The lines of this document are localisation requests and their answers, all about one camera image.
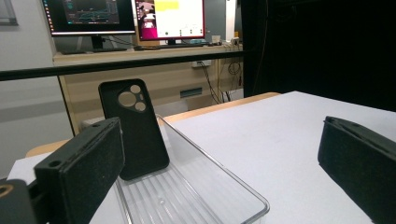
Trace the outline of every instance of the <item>black monitor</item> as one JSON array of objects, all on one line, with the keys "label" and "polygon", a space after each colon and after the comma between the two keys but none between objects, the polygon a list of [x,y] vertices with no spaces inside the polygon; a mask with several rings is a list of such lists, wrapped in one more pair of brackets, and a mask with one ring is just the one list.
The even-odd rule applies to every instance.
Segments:
[{"label": "black monitor", "polygon": [[135,0],[139,39],[205,38],[204,0]]},{"label": "black monitor", "polygon": [[132,35],[131,0],[42,0],[52,37],[91,36],[94,49],[101,35]]}]

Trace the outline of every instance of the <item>clear plastic tray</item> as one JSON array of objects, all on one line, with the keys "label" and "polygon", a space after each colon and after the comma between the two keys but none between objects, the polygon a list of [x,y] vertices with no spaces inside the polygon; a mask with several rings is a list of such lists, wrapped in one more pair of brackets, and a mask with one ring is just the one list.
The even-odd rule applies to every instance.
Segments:
[{"label": "clear plastic tray", "polygon": [[253,223],[269,203],[159,117],[170,165],[117,181],[130,223]]}]

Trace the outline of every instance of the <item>power outlet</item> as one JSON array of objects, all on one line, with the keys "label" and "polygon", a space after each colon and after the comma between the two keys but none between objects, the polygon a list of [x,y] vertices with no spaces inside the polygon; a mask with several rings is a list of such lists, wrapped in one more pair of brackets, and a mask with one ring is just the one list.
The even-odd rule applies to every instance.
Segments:
[{"label": "power outlet", "polygon": [[212,60],[202,60],[202,61],[197,61],[197,62],[192,62],[191,67],[201,67],[202,64],[204,64],[204,66],[209,66],[212,64]]}]

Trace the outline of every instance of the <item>white table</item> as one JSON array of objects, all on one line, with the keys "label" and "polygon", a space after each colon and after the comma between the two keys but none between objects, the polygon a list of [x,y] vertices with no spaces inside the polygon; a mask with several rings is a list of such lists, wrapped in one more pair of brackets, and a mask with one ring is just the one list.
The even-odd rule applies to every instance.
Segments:
[{"label": "white table", "polygon": [[[396,141],[396,113],[301,92],[172,125],[269,201],[265,223],[372,223],[318,165],[326,116],[357,122]],[[16,175],[20,170],[13,169],[10,177],[24,178]],[[92,223],[122,220],[117,204],[110,191]]]}]

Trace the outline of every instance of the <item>wooden desk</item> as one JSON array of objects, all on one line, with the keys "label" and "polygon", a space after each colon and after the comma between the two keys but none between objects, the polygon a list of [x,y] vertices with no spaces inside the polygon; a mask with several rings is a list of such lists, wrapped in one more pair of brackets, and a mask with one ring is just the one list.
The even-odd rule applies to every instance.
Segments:
[{"label": "wooden desk", "polygon": [[[209,106],[209,107],[205,107],[205,108],[201,108],[201,109],[196,109],[196,110],[192,110],[192,111],[188,111],[188,112],[184,112],[184,113],[168,116],[165,119],[167,121],[169,121],[169,122],[180,120],[180,119],[187,119],[187,118],[190,118],[190,117],[206,114],[206,113],[209,113],[209,112],[230,108],[230,107],[233,107],[233,106],[236,106],[236,105],[244,105],[244,104],[247,104],[247,103],[250,103],[250,102],[259,101],[259,100],[266,99],[266,98],[269,98],[269,97],[273,97],[273,96],[276,96],[276,95],[279,95],[279,93],[277,93],[277,92],[267,92],[267,93],[264,93],[264,94],[248,97],[248,98],[245,98],[245,99],[231,101],[231,102],[224,103],[224,104],[221,104],[221,105],[212,105],[212,106]],[[36,156],[36,155],[39,155],[39,154],[43,154],[43,153],[54,151],[54,150],[58,149],[59,147],[63,146],[67,141],[68,141],[68,139],[32,148],[31,150],[29,150],[26,153],[26,157],[32,157],[32,156]]]}]

